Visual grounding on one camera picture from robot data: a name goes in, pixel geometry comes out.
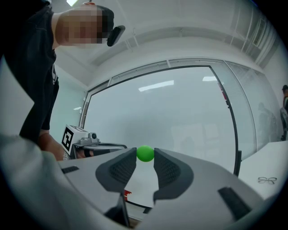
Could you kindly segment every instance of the black t-shirt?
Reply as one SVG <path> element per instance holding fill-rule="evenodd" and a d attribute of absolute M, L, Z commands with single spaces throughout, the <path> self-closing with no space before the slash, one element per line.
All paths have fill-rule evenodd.
<path fill-rule="evenodd" d="M 53 32 L 50 4 L 42 3 L 21 23 L 4 48 L 4 57 L 17 81 L 34 101 L 20 135 L 37 143 L 41 129 L 50 129 L 50 117 L 59 83 L 54 69 Z"/>

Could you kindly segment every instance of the green ball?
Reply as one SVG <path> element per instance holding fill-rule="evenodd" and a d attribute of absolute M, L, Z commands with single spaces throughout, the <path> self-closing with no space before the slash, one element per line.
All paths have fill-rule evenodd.
<path fill-rule="evenodd" d="M 154 158 L 154 149 L 150 146 L 141 146 L 137 149 L 137 157 L 141 161 L 149 162 Z"/>

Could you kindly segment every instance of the person's arm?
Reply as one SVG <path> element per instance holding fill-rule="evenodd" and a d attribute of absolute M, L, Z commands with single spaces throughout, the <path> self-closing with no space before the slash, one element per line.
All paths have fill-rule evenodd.
<path fill-rule="evenodd" d="M 63 147 L 54 140 L 54 138 L 49 134 L 49 130 L 41 130 L 38 138 L 38 146 L 42 151 L 47 151 L 52 153 L 56 160 L 63 160 L 65 150 Z"/>

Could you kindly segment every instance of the ceiling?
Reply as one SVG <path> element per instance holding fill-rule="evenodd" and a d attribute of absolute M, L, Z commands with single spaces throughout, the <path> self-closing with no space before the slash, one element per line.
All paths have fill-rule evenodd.
<path fill-rule="evenodd" d="M 74 7 L 85 1 L 79 0 Z M 253 10 L 252 17 L 253 4 L 245 0 L 93 2 L 110 8 L 115 14 L 114 25 L 124 25 L 126 30 L 113 47 L 106 44 L 87 44 L 56 49 L 56 64 L 87 86 L 95 77 L 95 70 L 105 61 L 123 51 L 133 51 L 134 48 L 153 40 L 204 37 L 232 44 L 245 52 L 260 18 L 257 10 Z M 52 5 L 55 13 L 72 8 L 66 0 L 52 0 Z"/>

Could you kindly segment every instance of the person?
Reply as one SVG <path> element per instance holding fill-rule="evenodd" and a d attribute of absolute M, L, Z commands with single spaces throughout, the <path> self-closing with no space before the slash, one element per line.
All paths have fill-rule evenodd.
<path fill-rule="evenodd" d="M 49 133 L 59 89 L 55 48 L 102 43 L 113 29 L 114 13 L 91 2 L 63 13 L 54 13 L 50 0 L 30 0 L 24 5 L 9 2 L 3 9 L 6 7 L 13 17 L 4 23 L 2 52 L 16 80 L 34 101 L 20 136 L 63 160 L 64 149 Z"/>
<path fill-rule="evenodd" d="M 282 87 L 282 91 L 284 94 L 284 98 L 283 98 L 283 108 L 287 111 L 288 113 L 288 86 L 284 85 Z"/>
<path fill-rule="evenodd" d="M 287 136 L 287 126 L 288 126 L 288 86 L 284 85 L 282 87 L 282 91 L 284 94 L 283 97 L 283 107 L 280 109 L 280 118 L 283 126 L 283 135 L 281 136 L 282 141 L 286 141 Z"/>

